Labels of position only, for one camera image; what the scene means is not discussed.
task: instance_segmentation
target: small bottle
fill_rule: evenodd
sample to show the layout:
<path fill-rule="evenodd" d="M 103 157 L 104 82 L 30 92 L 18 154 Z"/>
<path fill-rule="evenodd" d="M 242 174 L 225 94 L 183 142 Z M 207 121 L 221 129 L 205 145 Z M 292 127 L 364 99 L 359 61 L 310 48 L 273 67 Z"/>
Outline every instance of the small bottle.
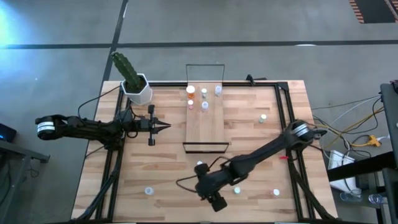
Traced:
<path fill-rule="evenodd" d="M 340 199 L 344 202 L 362 202 L 362 195 L 361 194 L 353 194 L 349 192 L 342 192 L 340 193 Z"/>
<path fill-rule="evenodd" d="M 259 123 L 262 124 L 267 119 L 267 115 L 262 114 L 259 119 Z"/>
<path fill-rule="evenodd" d="M 216 86 L 216 96 L 221 96 L 221 92 L 223 91 L 223 87 L 222 86 Z"/>
<path fill-rule="evenodd" d="M 144 192 L 146 195 L 153 195 L 155 190 L 152 187 L 146 187 Z"/>
<path fill-rule="evenodd" d="M 375 204 L 382 204 L 384 203 L 383 196 L 380 194 L 371 194 L 369 195 L 369 201 Z"/>
<path fill-rule="evenodd" d="M 205 112 L 208 108 L 209 108 L 209 103 L 207 103 L 206 101 L 204 101 L 204 102 L 201 104 L 201 110 L 202 110 L 203 112 Z"/>
<path fill-rule="evenodd" d="M 207 89 L 205 89 L 205 88 L 201 89 L 201 97 L 202 97 L 203 99 L 206 98 L 206 94 L 207 94 Z"/>
<path fill-rule="evenodd" d="M 188 108 L 189 108 L 190 110 L 193 109 L 193 100 L 188 100 Z"/>
<path fill-rule="evenodd" d="M 279 195 L 280 195 L 280 190 L 274 189 L 274 190 L 272 191 L 272 194 L 275 195 L 275 196 L 279 196 Z"/>
<path fill-rule="evenodd" d="M 240 194 L 241 193 L 241 188 L 240 187 L 235 187 L 234 188 L 234 193 L 235 194 Z"/>
<path fill-rule="evenodd" d="M 187 86 L 187 96 L 188 96 L 188 99 L 193 99 L 195 97 L 195 87 L 194 86 Z"/>

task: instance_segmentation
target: black floor stripe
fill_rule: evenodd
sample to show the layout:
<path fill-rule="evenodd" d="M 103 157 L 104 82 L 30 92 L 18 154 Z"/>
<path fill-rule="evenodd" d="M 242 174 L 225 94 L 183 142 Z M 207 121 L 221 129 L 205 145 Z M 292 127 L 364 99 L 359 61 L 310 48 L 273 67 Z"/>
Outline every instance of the black floor stripe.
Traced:
<path fill-rule="evenodd" d="M 115 29 L 114 35 L 113 35 L 112 46 L 111 46 L 111 49 L 108 54 L 108 59 L 106 61 L 104 76 L 102 79 L 103 82 L 108 81 L 109 77 L 111 76 L 111 70 L 112 70 L 112 64 L 113 64 L 112 58 L 111 58 L 111 53 L 114 52 L 118 47 L 120 33 L 122 30 L 122 26 L 123 26 L 124 14 L 126 12 L 128 2 L 129 2 L 129 0 L 123 0 L 122 7 L 120 8 L 118 23 L 116 25 L 116 29 Z"/>
<path fill-rule="evenodd" d="M 174 47 L 278 47 L 313 44 L 317 46 L 339 45 L 389 45 L 398 44 L 398 40 L 319 40 L 319 41 L 239 41 L 239 42 L 157 42 L 126 44 L 21 44 L 0 45 L 0 49 L 107 49 L 117 48 L 174 48 Z"/>
<path fill-rule="evenodd" d="M 243 41 L 243 42 L 164 42 L 118 44 L 118 48 L 174 48 L 174 47 L 278 47 L 312 44 L 317 46 L 335 45 L 386 45 L 398 44 L 398 40 L 320 40 L 320 41 Z"/>

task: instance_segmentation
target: wooden tabletop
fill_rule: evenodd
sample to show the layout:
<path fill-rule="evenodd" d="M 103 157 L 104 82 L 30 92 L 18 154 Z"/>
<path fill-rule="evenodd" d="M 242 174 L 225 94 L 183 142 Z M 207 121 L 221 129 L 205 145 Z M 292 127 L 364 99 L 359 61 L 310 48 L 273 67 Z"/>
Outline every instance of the wooden tabletop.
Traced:
<path fill-rule="evenodd" d="M 288 81 L 295 117 L 313 122 L 304 82 Z M 102 93 L 119 85 L 104 82 Z M 198 161 L 211 163 L 219 154 L 186 154 L 185 141 L 187 96 L 185 88 L 153 87 L 155 115 L 170 123 L 171 128 L 156 135 L 156 146 L 148 146 L 147 133 L 139 133 L 135 139 L 127 139 L 114 211 L 114 222 L 291 222 L 296 221 L 287 161 L 279 159 L 284 151 L 258 164 L 247 180 L 238 184 L 241 193 L 233 193 L 232 186 L 220 193 L 228 206 L 214 212 L 207 201 L 191 192 L 180 189 L 175 180 L 194 175 Z M 98 104 L 96 120 L 111 121 L 118 92 L 102 97 Z M 280 132 L 280 119 L 273 87 L 224 87 L 224 137 L 231 145 L 223 156 L 233 157 L 250 153 L 276 138 Z M 147 114 L 147 108 L 134 106 L 135 114 Z M 266 114 L 260 124 L 258 119 Z M 89 143 L 87 153 L 101 144 Z M 328 210 L 337 217 L 325 164 L 321 152 L 311 147 L 303 152 L 310 188 Z M 72 218 L 81 215 L 98 193 L 103 175 L 106 151 L 100 150 L 84 163 L 76 195 Z M 194 188 L 197 180 L 182 182 Z M 154 195 L 146 195 L 144 189 L 152 187 Z M 272 195 L 274 189 L 279 196 Z M 108 210 L 108 199 L 104 212 Z M 301 196 L 307 217 L 305 200 Z"/>

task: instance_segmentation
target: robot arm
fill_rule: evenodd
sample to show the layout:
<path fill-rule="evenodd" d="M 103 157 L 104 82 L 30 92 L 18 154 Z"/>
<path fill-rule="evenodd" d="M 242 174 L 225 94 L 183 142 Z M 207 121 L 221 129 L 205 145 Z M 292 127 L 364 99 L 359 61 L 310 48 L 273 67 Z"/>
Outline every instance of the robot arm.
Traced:
<path fill-rule="evenodd" d="M 113 121 L 103 123 L 77 116 L 51 115 L 37 118 L 37 136 L 43 140 L 54 140 L 62 137 L 97 140 L 104 144 L 105 149 L 118 150 L 122 145 L 124 132 L 149 132 L 150 146 L 155 145 L 153 134 L 170 127 L 169 124 L 159 121 L 154 116 L 154 105 L 148 106 L 150 118 L 132 115 L 130 108 L 120 112 Z"/>
<path fill-rule="evenodd" d="M 324 130 L 312 130 L 308 128 L 304 121 L 296 121 L 290 124 L 279 137 L 252 153 L 228 159 L 220 165 L 221 169 L 218 171 L 208 173 L 210 170 L 207 164 L 196 166 L 195 173 L 198 177 L 198 183 L 195 185 L 195 190 L 202 200 L 207 199 L 213 210 L 218 212 L 227 206 L 225 199 L 219 193 L 219 190 L 225 185 L 235 185 L 243 181 L 249 176 L 256 164 L 275 153 L 283 149 L 303 149 L 310 145 L 314 139 L 319 139 L 324 134 L 326 134 Z M 293 175 L 296 179 L 301 178 L 297 171 L 293 172 Z M 309 198 L 316 200 L 308 187 L 300 180 L 297 181 L 303 191 L 310 194 Z M 316 208 L 318 207 L 317 210 L 320 210 L 320 213 L 326 212 L 317 201 L 314 202 L 314 205 L 319 205 Z"/>

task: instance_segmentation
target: white bottle cap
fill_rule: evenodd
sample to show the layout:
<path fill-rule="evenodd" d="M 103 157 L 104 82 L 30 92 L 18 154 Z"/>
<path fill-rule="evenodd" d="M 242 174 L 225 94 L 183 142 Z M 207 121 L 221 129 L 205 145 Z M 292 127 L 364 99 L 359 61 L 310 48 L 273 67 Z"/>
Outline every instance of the white bottle cap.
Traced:
<path fill-rule="evenodd" d="M 146 195 L 153 195 L 155 190 L 152 187 L 146 187 L 144 192 Z"/>
<path fill-rule="evenodd" d="M 273 192 L 273 193 L 274 193 L 274 195 L 275 195 L 275 196 L 278 196 L 278 195 L 280 195 L 280 192 L 279 192 L 279 190 L 278 190 L 278 189 L 274 189 L 274 192 Z"/>
<path fill-rule="evenodd" d="M 236 193 L 236 194 L 241 193 L 241 188 L 240 187 L 235 187 L 234 188 L 234 193 Z"/>
<path fill-rule="evenodd" d="M 187 93 L 194 93 L 195 87 L 194 86 L 187 86 Z"/>
<path fill-rule="evenodd" d="M 201 104 L 201 107 L 202 107 L 203 109 L 207 109 L 207 108 L 209 108 L 209 103 L 207 103 L 206 101 L 204 101 L 204 102 Z"/>

